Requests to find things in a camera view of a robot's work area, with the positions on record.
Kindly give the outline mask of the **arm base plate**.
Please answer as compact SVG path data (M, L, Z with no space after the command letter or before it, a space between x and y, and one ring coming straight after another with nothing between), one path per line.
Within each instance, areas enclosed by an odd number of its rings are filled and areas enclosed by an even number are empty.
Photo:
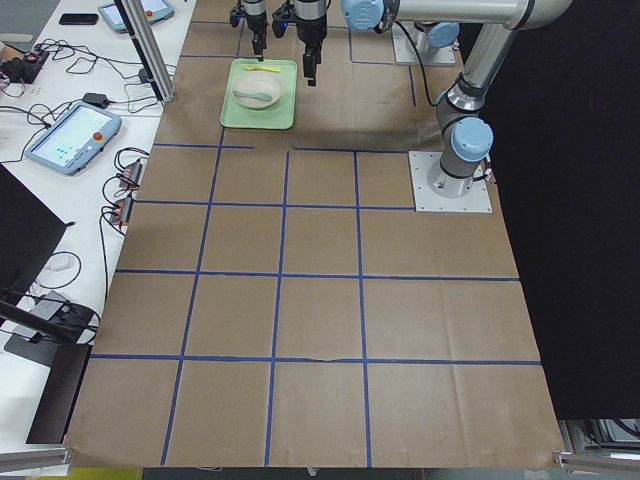
M398 65L453 66L453 45L460 32L456 22L404 22L392 27Z
M435 151L408 152L415 211L491 214L482 167L467 179L456 179L442 170L441 156Z

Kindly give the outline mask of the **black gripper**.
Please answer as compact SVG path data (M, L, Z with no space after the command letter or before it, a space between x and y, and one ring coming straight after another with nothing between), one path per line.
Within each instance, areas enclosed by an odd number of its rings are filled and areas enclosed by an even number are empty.
M298 38L305 44L303 74L309 86L317 83L320 47L327 35L327 1L294 0L294 14Z
M242 0L245 17L249 29L254 33L252 48L258 54L258 61L264 61L264 51L266 49L266 29L268 26L266 15L266 2L264 0Z

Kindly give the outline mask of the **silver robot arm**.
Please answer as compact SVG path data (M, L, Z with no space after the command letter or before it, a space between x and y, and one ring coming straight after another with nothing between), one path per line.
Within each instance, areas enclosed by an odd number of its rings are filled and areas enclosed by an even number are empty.
M286 29L294 25L300 41L305 45L303 58L315 63L321 62L321 51L327 36L328 1L286 1L267 18L266 3L263 1L238 1L229 11L229 23L237 27L244 19L253 32L254 55L264 59L267 48L267 28L281 38ZM347 25L355 30L374 30L381 34L396 24L400 3L398 1L342 1L342 13ZM419 22L413 24L414 31L409 40L418 49L433 47L441 49L454 43L459 34L455 22Z
M305 44L304 72L307 73L307 53L311 54L311 66L315 69L320 63L322 42L326 38L328 1L293 1L297 34ZM392 29L392 23L403 27L403 20L417 23L443 24L480 23L482 28L471 50L468 60L452 85L439 94L435 101L429 100L434 119L438 121L439 135L452 130L453 125L466 119L477 119L485 104L486 94L497 72L511 49L517 34L521 30L532 30L551 24L561 17L572 1L341 1L341 11L351 30L375 31L383 34ZM351 142L356 147L357 134L352 127L337 128L342 117L331 113L324 119L331 127L329 130L309 135L317 137L321 149L347 147ZM431 130L415 123L411 135L391 131L374 132L374 146L382 151L400 150L403 147L432 147L435 123Z

